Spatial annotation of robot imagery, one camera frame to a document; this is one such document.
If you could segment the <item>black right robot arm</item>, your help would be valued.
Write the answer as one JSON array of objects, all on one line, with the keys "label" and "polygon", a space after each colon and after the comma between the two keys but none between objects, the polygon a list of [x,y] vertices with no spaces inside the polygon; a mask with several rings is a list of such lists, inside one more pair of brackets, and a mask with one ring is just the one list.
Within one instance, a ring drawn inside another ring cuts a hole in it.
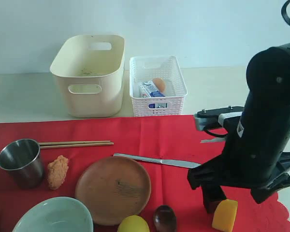
[{"label": "black right robot arm", "polygon": [[188,171],[213,213],[226,199],[223,186],[249,189],[256,203],[290,187],[290,43],[257,53],[246,69],[249,93],[243,107],[199,111],[199,131],[224,128],[222,153]]}]

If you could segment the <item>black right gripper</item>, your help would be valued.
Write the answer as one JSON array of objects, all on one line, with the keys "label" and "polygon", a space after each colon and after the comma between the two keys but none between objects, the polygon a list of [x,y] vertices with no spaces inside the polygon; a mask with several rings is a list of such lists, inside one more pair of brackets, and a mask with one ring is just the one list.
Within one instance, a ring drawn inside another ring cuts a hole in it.
[{"label": "black right gripper", "polygon": [[192,189],[201,186],[203,205],[215,212],[226,195],[221,186],[250,189],[257,204],[290,187],[290,116],[237,117],[224,121],[222,153],[199,167],[189,169]]}]

